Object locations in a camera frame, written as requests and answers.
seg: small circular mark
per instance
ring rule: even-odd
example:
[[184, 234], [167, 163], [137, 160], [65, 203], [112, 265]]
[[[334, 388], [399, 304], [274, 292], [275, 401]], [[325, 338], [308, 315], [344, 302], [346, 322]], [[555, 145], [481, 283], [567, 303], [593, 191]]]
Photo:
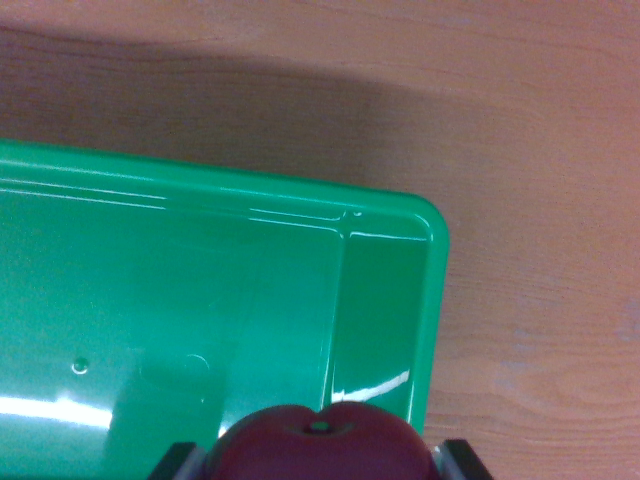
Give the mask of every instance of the small circular mark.
[[76, 375], [84, 375], [89, 371], [89, 360], [84, 357], [78, 357], [71, 364], [71, 371]]

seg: green plastic tray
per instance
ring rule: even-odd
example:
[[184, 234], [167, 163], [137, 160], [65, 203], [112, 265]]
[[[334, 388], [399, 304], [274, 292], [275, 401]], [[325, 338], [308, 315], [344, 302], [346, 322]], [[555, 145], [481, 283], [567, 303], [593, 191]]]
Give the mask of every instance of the green plastic tray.
[[0, 142], [0, 477], [143, 479], [257, 409], [422, 431], [448, 250], [425, 200]]

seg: red apple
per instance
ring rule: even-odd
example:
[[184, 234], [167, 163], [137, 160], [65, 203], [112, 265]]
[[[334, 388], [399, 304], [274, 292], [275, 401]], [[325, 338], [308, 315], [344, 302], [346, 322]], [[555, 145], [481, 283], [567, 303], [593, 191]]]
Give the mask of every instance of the red apple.
[[436, 480], [420, 435], [364, 403], [320, 413], [278, 406], [249, 415], [215, 445], [205, 480]]

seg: apple stem cavity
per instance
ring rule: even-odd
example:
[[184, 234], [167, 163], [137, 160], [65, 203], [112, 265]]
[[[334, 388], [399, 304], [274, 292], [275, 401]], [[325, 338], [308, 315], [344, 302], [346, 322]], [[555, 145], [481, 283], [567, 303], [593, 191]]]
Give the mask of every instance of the apple stem cavity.
[[331, 425], [327, 422], [313, 422], [305, 429], [305, 433], [310, 433], [311, 435], [327, 435], [331, 432]]

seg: wooden table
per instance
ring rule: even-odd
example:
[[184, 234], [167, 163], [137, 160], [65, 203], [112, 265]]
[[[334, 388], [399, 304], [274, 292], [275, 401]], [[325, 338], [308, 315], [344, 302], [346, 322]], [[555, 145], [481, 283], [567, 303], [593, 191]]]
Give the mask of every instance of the wooden table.
[[415, 192], [452, 236], [425, 439], [640, 476], [640, 7], [4, 0], [0, 136]]

